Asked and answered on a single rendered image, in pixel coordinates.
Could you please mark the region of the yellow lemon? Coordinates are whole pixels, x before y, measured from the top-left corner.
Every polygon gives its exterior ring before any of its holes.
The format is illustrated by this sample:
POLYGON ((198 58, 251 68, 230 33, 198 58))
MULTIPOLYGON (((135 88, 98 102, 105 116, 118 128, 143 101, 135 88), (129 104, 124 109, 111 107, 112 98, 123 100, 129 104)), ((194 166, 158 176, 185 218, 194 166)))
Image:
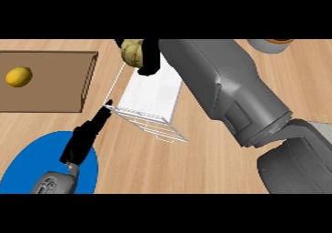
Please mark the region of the yellow lemon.
POLYGON ((8 71, 6 82, 12 87, 23 87, 31 81, 33 72, 28 67, 15 67, 8 71))

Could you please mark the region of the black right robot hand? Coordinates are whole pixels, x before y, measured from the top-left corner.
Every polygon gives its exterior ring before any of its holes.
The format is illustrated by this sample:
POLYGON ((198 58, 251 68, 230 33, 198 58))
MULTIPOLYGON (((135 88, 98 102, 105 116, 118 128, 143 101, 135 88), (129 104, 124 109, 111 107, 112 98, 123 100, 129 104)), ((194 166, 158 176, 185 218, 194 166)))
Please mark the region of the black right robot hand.
MULTIPOLYGON (((115 44, 120 48, 121 54, 121 45, 126 39, 115 38, 115 44)), ((138 68, 138 74, 142 76, 152 76, 160 70, 160 50, 158 50, 158 40, 157 39, 143 39, 143 67, 138 68)))

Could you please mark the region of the grey bowl with orange rim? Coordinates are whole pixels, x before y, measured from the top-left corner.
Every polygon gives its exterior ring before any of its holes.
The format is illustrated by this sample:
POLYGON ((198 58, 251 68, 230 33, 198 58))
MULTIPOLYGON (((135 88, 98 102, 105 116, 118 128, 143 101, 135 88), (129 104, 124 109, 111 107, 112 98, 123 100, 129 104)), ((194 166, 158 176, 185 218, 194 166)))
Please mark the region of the grey bowl with orange rim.
POLYGON ((292 39, 250 39, 250 45, 255 50, 266 54, 281 53, 289 44, 294 42, 292 39))

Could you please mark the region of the brown wooden tray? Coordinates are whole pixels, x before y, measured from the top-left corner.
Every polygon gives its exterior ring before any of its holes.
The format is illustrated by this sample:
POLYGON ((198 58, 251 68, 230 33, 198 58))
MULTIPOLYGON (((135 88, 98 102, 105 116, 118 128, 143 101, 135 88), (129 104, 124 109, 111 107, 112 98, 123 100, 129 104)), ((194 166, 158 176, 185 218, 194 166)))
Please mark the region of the brown wooden tray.
POLYGON ((80 113, 96 61, 96 51, 0 51, 0 112, 80 113), (18 66, 33 72, 24 87, 6 82, 18 66))

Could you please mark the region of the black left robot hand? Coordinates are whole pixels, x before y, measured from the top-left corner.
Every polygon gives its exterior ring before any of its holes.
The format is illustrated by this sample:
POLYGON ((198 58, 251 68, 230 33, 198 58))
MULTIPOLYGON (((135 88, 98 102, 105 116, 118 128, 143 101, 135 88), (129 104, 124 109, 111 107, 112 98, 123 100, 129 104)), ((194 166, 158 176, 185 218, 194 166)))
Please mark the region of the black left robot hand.
POLYGON ((104 128, 108 118, 111 117, 111 109, 102 106, 93 118, 74 128, 71 138, 68 140, 59 161, 67 164, 83 163, 90 147, 93 146, 98 133, 104 128))

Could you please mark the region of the blue round placemat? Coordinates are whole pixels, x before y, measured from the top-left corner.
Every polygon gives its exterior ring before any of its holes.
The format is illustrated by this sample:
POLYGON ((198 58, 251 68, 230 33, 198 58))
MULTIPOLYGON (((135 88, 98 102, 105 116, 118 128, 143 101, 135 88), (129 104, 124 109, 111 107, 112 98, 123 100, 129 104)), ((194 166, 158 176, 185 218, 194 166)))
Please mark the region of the blue round placemat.
MULTIPOLYGON (((23 149, 9 163, 0 179, 0 194, 28 194, 42 175, 49 172, 67 174, 68 168, 59 162, 68 140, 70 131, 55 131, 39 137, 23 149)), ((80 165, 79 184, 74 193, 92 194, 98 183, 98 155, 90 148, 80 165)))

